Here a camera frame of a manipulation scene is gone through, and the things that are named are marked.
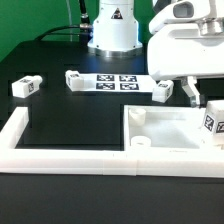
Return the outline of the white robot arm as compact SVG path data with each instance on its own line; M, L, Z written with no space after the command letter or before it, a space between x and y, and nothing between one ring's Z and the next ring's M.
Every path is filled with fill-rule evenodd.
M193 105L199 78L224 77L224 0L152 0L148 73L155 81L179 79ZM89 51L105 57L141 52L134 0L100 0Z

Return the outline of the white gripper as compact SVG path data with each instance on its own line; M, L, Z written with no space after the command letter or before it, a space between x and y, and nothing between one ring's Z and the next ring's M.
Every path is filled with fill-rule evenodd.
M152 0L152 4L149 75L155 80L184 77L181 86L190 105L200 107L204 99L196 77L224 75L224 0Z

